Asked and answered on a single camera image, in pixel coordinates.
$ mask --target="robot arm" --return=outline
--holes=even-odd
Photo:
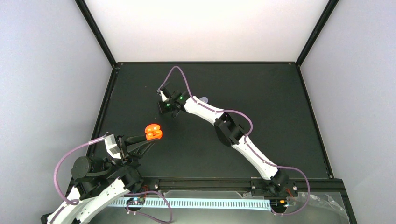
[[[76,204],[63,202],[52,214],[44,215],[42,223],[85,224],[117,198],[129,192],[140,192],[143,179],[136,169],[140,165],[138,159],[161,136],[152,132],[126,140],[120,136],[106,136],[107,158],[82,156],[74,162],[71,174],[75,184],[67,199]]]
[[[276,168],[275,164],[246,136],[246,132],[234,121],[232,114],[211,106],[196,96],[190,97],[186,92],[171,93],[166,85],[158,93],[162,99],[158,102],[161,114],[172,112],[172,117],[175,117],[180,111],[184,111],[201,117],[214,125],[217,137],[224,145],[240,152],[258,170],[263,179],[272,181],[278,191],[288,180],[289,177],[284,171]]]

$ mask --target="orange toy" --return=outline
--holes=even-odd
[[[144,132],[146,133],[146,139],[147,140],[161,139],[162,138],[161,127],[159,125],[157,125],[157,124],[148,125],[144,129]]]

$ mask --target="white wall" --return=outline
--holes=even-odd
[[[360,224],[395,223],[396,3],[339,1],[302,66]]]
[[[0,30],[0,223],[40,223],[62,201],[53,170],[91,137],[111,67],[72,0],[2,0]],[[64,192],[85,151],[61,168]]]
[[[87,0],[116,61],[296,61],[328,0]]]

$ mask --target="gray wall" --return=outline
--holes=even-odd
[[[0,223],[39,223],[62,202],[59,159],[87,142],[111,67],[72,0],[1,1]],[[70,166],[59,173],[65,192]]]
[[[341,0],[302,66],[358,223],[395,223],[396,3]]]

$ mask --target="black tabletop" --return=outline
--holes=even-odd
[[[308,178],[328,178],[319,138],[294,64],[268,63],[125,63],[111,94],[101,134],[141,135],[152,123],[163,138],[140,160],[142,176],[251,178],[257,170],[236,150],[222,145],[213,125],[193,114],[159,115],[155,90],[173,65],[187,76],[197,97],[209,104],[245,113],[254,124],[250,139],[272,162],[293,166]],[[169,81],[185,91],[178,70]],[[236,119],[248,130],[249,123]],[[98,144],[95,156],[106,150]],[[287,171],[291,178],[302,178]]]

